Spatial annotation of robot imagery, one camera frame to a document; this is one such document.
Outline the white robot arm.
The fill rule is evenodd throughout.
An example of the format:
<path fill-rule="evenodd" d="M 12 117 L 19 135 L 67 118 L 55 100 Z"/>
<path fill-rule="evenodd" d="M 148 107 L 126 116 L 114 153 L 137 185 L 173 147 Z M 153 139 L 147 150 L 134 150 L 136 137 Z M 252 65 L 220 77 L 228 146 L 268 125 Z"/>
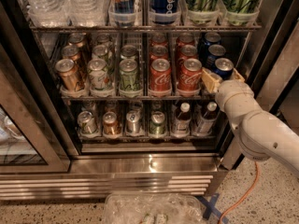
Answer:
<path fill-rule="evenodd" d="M 262 110 L 241 79 L 222 80 L 207 68 L 202 81 L 227 116 L 241 153 L 252 161 L 273 158 L 299 176 L 299 136 L 283 121 Z"/>

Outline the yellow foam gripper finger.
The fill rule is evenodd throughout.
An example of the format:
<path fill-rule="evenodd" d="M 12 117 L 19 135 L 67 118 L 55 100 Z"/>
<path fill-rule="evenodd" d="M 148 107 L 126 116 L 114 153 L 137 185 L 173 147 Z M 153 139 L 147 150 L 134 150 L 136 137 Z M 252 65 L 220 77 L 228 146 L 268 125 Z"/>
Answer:
<path fill-rule="evenodd" d="M 241 82 L 245 81 L 245 79 L 238 73 L 235 68 L 233 69 L 233 72 L 231 74 L 231 80 L 239 80 Z"/>
<path fill-rule="evenodd" d="M 215 93 L 222 83 L 222 78 L 207 68 L 202 70 L 202 80 L 209 93 Z"/>

